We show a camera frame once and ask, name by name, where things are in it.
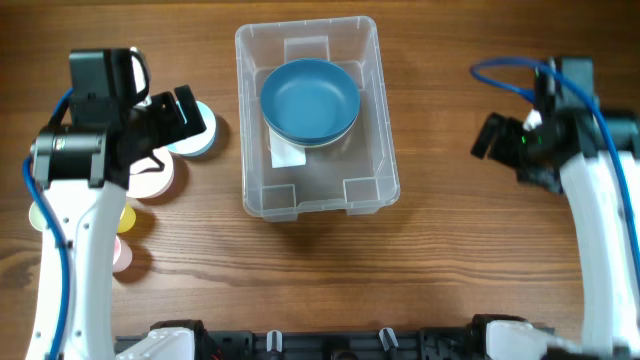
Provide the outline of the light blue small bowl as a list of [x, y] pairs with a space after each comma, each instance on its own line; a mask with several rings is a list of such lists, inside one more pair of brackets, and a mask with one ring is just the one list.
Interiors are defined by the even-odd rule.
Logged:
[[215, 114], [206, 104], [200, 101], [197, 101], [196, 104], [204, 121], [205, 130], [200, 134], [168, 145], [169, 152], [184, 157], [197, 157], [206, 153], [215, 143], [217, 134]]

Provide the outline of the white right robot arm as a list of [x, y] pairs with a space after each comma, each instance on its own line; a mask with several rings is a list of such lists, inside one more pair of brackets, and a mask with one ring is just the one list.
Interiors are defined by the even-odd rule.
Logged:
[[599, 125], [585, 110], [546, 114], [534, 127], [492, 113], [471, 153], [518, 182], [567, 197], [584, 293], [581, 341], [501, 320], [487, 330], [492, 359], [636, 359], [639, 356], [639, 123], [620, 114]]

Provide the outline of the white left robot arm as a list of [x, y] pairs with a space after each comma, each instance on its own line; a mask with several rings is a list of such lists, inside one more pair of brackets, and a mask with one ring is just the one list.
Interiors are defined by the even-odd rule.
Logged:
[[76, 49], [71, 88], [22, 165], [46, 226], [29, 359], [113, 359], [112, 273], [130, 167], [202, 133], [189, 86], [157, 95], [141, 51]]

